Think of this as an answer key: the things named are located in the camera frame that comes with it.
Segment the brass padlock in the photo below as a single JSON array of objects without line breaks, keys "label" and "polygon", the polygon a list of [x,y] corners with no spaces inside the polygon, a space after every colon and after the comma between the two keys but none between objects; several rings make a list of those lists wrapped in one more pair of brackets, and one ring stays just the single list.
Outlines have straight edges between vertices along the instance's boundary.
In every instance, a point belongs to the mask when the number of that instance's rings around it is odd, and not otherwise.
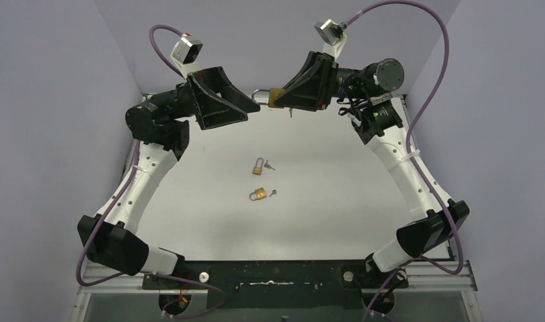
[{"label": "brass padlock", "polygon": [[254,175],[261,175],[262,171],[263,171],[263,164],[264,164],[264,159],[259,157],[257,158],[257,160],[255,161],[255,165],[253,167],[253,170],[252,170],[252,174]]},{"label": "brass padlock", "polygon": [[256,89],[251,94],[251,99],[258,105],[269,108],[283,109],[284,106],[277,102],[278,97],[284,93],[284,89]]},{"label": "brass padlock", "polygon": [[258,201],[266,197],[267,197],[267,192],[265,191],[264,188],[255,189],[253,192],[249,194],[250,201]]}]

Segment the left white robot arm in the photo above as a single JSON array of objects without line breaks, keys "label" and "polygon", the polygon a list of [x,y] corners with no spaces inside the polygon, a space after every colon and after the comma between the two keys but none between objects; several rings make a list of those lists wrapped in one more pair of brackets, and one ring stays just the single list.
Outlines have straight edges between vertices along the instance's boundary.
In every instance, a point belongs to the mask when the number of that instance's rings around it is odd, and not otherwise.
[{"label": "left white robot arm", "polygon": [[84,215],[78,222],[83,256],[119,274],[154,273],[170,286],[182,284],[183,256],[150,246],[138,236],[143,212],[189,145],[189,117],[205,130],[247,121],[249,113],[259,110],[221,66],[191,72],[172,90],[129,108],[125,121],[135,140],[131,164],[97,214]]}]

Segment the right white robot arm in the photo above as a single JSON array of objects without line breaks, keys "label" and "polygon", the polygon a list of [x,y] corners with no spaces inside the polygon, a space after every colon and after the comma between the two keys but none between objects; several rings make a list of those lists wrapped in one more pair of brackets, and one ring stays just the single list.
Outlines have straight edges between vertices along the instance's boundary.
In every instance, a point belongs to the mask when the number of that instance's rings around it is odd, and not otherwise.
[{"label": "right white robot arm", "polygon": [[320,111],[335,99],[340,105],[338,114],[349,117],[363,144],[399,188],[412,219],[397,229],[391,241],[367,256],[365,277],[373,286],[384,285],[392,270],[453,238],[469,214],[466,202],[454,200],[430,175],[411,143],[406,121],[393,106],[393,92],[404,78],[404,67],[394,58],[352,69],[341,68],[329,54],[309,52],[287,84],[270,90],[267,103]]}]

